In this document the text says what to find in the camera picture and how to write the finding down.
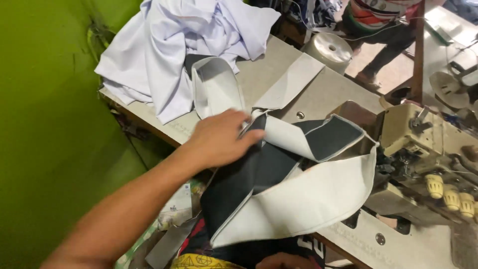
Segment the white cloth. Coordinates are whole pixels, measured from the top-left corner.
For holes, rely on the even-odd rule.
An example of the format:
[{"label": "white cloth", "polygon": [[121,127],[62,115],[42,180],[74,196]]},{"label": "white cloth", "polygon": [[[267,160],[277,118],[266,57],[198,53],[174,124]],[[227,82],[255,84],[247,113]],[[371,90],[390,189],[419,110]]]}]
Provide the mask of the white cloth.
[{"label": "white cloth", "polygon": [[123,102],[153,102],[167,123],[191,111],[192,83],[186,53],[254,60],[265,52],[280,13],[241,0],[145,0],[116,35],[95,72]]}]

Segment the floor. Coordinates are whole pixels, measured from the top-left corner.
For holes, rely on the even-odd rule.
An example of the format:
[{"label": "floor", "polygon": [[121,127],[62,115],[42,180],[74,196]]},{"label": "floor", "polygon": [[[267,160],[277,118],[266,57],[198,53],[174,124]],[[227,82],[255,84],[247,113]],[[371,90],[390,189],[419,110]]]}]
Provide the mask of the floor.
[{"label": "floor", "polygon": [[[340,12],[334,14],[336,21],[341,20],[343,10],[347,6],[349,0],[342,0],[343,8]],[[351,77],[355,77],[385,45],[381,44],[364,44],[361,52],[352,58],[352,62],[346,69],[345,73]],[[391,63],[387,64],[377,74],[377,79],[381,82],[382,87],[378,91],[380,94],[386,94],[395,87],[399,86],[413,74],[413,61],[407,56],[401,54]]]}]

